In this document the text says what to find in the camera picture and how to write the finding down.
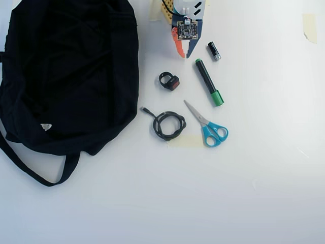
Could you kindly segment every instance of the scissor blade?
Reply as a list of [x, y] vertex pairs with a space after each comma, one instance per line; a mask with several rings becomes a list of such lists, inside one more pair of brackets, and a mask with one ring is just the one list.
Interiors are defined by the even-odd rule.
[[184, 103], [187, 105], [189, 110], [192, 112], [192, 114], [198, 119], [200, 123], [203, 123], [207, 125], [209, 121], [207, 121], [192, 105], [190, 105], [186, 100], [184, 100]]

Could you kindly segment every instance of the circuit board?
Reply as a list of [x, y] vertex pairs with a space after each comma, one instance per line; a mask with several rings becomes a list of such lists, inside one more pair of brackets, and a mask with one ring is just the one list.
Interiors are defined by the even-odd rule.
[[198, 22], [197, 21], [178, 21], [177, 22], [177, 39], [178, 40], [197, 40], [198, 39]]

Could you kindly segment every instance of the backpack strap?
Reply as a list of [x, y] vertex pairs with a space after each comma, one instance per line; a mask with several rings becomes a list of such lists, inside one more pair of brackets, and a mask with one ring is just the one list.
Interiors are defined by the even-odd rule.
[[57, 183], [51, 183], [44, 178], [40, 177], [38, 174], [36, 174], [34, 171], [29, 169], [22, 161], [21, 159], [17, 156], [17, 154], [12, 150], [12, 148], [8, 145], [6, 142], [5, 138], [3, 135], [0, 133], [0, 148], [4, 151], [4, 153], [14, 162], [15, 165], [18, 166], [22, 171], [27, 173], [29, 176], [37, 180], [39, 183], [47, 186], [47, 187], [52, 187], [55, 185], [59, 185], [63, 182], [65, 182], [72, 172], [75, 170], [79, 158], [80, 158], [80, 153], [78, 154], [73, 154], [73, 155], [67, 155], [66, 156], [66, 161], [64, 163], [64, 169], [63, 169], [63, 174], [61, 179]]

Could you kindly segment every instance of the backpack label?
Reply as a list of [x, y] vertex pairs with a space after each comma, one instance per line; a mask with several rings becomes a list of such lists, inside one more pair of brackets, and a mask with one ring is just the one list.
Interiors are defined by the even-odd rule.
[[45, 131], [48, 131], [49, 129], [51, 129], [52, 125], [51, 124], [41, 124], [42, 128], [45, 130]]

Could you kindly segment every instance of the green marker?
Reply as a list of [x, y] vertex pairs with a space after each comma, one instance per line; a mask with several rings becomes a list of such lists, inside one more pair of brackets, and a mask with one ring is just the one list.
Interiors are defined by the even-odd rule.
[[206, 86], [209, 89], [209, 92], [211, 94], [211, 97], [212, 97], [215, 105], [221, 106], [224, 103], [224, 101], [222, 99], [220, 92], [215, 88], [215, 86], [211, 80], [211, 77], [210, 77], [207, 69], [205, 68], [203, 61], [199, 58], [195, 61], [195, 64], [196, 64], [197, 68], [199, 69], [199, 72], [202, 75]]

